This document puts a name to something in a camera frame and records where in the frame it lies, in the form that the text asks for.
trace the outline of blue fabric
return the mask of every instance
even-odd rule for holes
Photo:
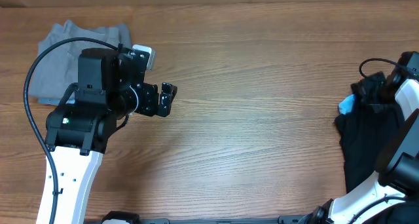
[[[352,112],[352,107],[354,106],[355,95],[350,95],[345,98],[342,102],[339,103],[339,113],[345,115]]]

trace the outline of gray cloth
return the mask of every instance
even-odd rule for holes
[[[38,55],[51,45],[72,37],[89,37],[115,46],[122,43],[131,47],[130,32],[125,24],[86,30],[67,20],[64,26],[59,24],[52,26],[46,39],[38,43]],[[35,69],[29,95],[38,98],[40,103],[58,104],[67,87],[77,82],[79,55],[86,48],[107,47],[87,41],[76,41],[54,49]]]

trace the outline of wooden tabletop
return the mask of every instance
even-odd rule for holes
[[[37,43],[67,19],[128,24],[156,50],[145,82],[179,89],[169,117],[134,115],[111,137],[88,219],[311,212],[345,194],[333,121],[359,63],[419,49],[419,2],[0,9],[0,223],[37,217],[46,163],[22,89]],[[45,134],[53,107],[31,108]]]

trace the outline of folded gray cloth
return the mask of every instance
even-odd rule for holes
[[[59,24],[52,26],[46,39],[38,43],[38,55],[51,45],[72,37],[89,37],[115,46],[122,43],[131,47],[130,32],[125,24],[86,30],[67,20],[64,26]],[[87,41],[75,41],[54,49],[35,69],[29,95],[39,98],[40,103],[58,104],[67,87],[78,81],[78,59],[81,51],[86,48],[107,47]]]

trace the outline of black cloth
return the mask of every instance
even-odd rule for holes
[[[376,79],[385,79],[377,73]],[[374,171],[381,149],[397,134],[404,123],[401,108],[396,103],[381,103],[378,92],[382,83],[361,81],[353,84],[355,103],[351,113],[339,115],[335,125],[341,135],[344,154],[346,192],[350,192]],[[419,223],[419,202],[399,204],[366,221],[368,224]]]

